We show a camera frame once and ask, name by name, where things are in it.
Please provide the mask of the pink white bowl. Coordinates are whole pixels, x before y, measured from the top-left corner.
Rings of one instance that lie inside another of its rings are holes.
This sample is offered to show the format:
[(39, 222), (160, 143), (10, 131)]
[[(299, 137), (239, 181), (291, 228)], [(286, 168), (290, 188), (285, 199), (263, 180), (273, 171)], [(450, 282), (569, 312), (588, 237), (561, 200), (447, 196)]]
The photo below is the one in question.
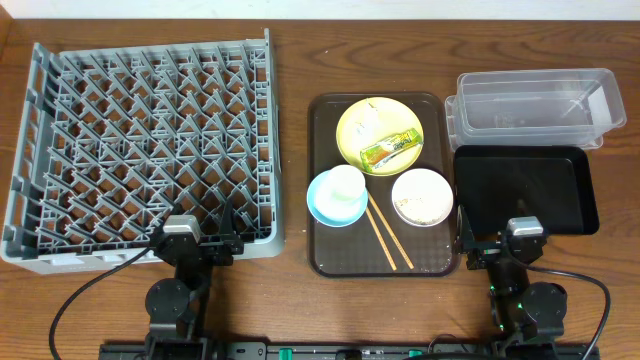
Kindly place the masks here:
[(411, 226), (432, 227), (447, 219), (454, 204), (453, 190), (440, 173), (424, 168), (402, 173), (391, 190), (394, 210)]

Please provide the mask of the light blue small plate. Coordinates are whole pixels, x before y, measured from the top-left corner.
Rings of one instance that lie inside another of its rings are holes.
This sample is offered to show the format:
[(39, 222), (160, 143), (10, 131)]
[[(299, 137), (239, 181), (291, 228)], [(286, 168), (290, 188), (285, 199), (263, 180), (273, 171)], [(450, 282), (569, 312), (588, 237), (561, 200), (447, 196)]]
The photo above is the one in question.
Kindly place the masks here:
[(351, 165), (339, 165), (317, 175), (306, 194), (307, 207), (319, 223), (346, 227), (364, 214), (368, 195), (363, 173)]

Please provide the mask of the pale green plastic cup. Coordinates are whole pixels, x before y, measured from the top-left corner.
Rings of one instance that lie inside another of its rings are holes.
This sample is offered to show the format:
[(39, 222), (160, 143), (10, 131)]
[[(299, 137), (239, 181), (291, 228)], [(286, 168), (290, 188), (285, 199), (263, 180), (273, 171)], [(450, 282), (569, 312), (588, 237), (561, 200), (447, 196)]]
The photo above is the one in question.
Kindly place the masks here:
[(354, 217), (364, 190), (365, 178), (358, 168), (338, 165), (329, 170), (320, 183), (315, 196), (316, 208), (335, 221)]

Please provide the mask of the green snack wrapper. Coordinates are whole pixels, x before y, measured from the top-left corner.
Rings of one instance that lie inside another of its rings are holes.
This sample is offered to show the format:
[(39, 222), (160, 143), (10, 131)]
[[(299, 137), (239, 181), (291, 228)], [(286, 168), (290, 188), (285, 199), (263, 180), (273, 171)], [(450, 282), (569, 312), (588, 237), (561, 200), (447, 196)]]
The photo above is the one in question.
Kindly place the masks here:
[(363, 168), (367, 173), (372, 173), (374, 170), (384, 166), (393, 157), (422, 143), (422, 136), (415, 128), (390, 135), (360, 150)]

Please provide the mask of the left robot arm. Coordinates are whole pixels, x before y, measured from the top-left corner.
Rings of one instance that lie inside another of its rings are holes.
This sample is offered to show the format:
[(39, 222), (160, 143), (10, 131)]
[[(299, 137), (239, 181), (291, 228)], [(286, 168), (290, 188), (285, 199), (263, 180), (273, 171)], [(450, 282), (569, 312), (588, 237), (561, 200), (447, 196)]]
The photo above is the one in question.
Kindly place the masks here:
[(212, 273), (230, 266), (244, 251), (233, 218), (233, 205), (224, 205), (214, 242), (203, 243), (203, 232), (193, 215), (171, 214), (150, 240), (154, 255), (175, 268), (170, 278), (156, 282), (147, 292), (150, 316), (145, 340), (146, 359), (223, 359), (224, 346), (203, 332)]

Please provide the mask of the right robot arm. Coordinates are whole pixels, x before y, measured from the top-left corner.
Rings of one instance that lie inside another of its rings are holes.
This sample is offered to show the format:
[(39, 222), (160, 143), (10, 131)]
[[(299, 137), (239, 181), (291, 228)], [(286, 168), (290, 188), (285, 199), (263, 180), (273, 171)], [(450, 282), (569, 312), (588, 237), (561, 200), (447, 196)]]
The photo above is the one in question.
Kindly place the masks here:
[(493, 240), (479, 240), (463, 206), (457, 209), (456, 251), (469, 270), (488, 272), (491, 313), (503, 334), (492, 355), (509, 359), (558, 359), (555, 340), (564, 334), (566, 290), (529, 280), (527, 266), (543, 255), (547, 233), (535, 217), (512, 218)]

